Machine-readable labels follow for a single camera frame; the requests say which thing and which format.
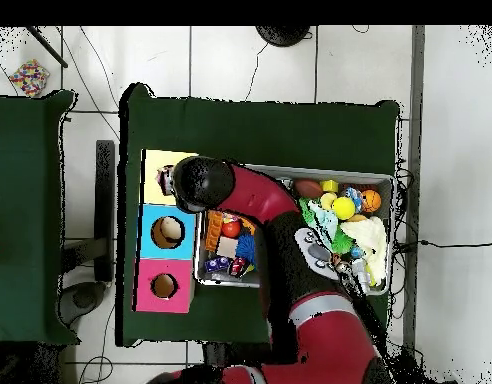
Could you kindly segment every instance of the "red ball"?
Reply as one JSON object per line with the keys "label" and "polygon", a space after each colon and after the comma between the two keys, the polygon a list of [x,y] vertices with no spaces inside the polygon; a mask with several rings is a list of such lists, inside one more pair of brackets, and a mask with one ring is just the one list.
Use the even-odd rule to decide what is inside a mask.
{"label": "red ball", "polygon": [[228,222],[223,224],[221,227],[221,232],[225,237],[235,238],[241,232],[241,224],[239,221]]}

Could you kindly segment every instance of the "yellow cube face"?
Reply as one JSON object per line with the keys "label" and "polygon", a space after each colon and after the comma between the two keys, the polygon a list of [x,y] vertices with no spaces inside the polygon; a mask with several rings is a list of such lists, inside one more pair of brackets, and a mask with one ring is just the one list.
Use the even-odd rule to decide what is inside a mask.
{"label": "yellow cube face", "polygon": [[144,202],[152,205],[176,204],[174,196],[165,196],[158,183],[159,170],[167,165],[175,166],[182,159],[198,156],[196,153],[147,150],[145,153]]}

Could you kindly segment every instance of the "orange ball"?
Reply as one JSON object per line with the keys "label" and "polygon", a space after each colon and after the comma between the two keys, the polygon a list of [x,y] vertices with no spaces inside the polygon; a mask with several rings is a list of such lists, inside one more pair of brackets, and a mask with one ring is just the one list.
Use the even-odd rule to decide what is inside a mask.
{"label": "orange ball", "polygon": [[362,192],[362,210],[364,212],[375,212],[381,206],[381,196],[377,191],[365,190]]}

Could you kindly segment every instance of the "green cloth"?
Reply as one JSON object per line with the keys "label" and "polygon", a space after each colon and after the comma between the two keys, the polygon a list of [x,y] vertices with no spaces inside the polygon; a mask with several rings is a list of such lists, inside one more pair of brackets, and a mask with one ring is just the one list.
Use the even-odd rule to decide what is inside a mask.
{"label": "green cloth", "polygon": [[0,96],[0,341],[77,342],[57,313],[59,124],[72,100]]}
{"label": "green cloth", "polygon": [[[126,176],[124,340],[267,341],[259,293],[253,288],[197,284],[188,314],[132,311],[141,149],[393,175],[398,113],[393,101],[362,106],[156,99],[146,86],[131,85],[121,100],[121,131],[128,131],[127,145],[120,146]],[[387,296],[371,301],[386,323]]]}

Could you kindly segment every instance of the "blue toy block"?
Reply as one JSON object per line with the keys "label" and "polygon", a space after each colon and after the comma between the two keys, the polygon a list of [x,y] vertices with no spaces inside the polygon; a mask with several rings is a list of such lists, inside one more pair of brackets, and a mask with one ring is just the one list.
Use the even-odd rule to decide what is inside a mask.
{"label": "blue toy block", "polygon": [[[161,249],[157,247],[151,237],[151,229],[157,219],[172,216],[184,224],[184,239],[182,243],[172,249]],[[187,214],[176,206],[143,205],[143,216],[141,219],[141,250],[142,259],[192,259],[195,236],[196,215]]]}

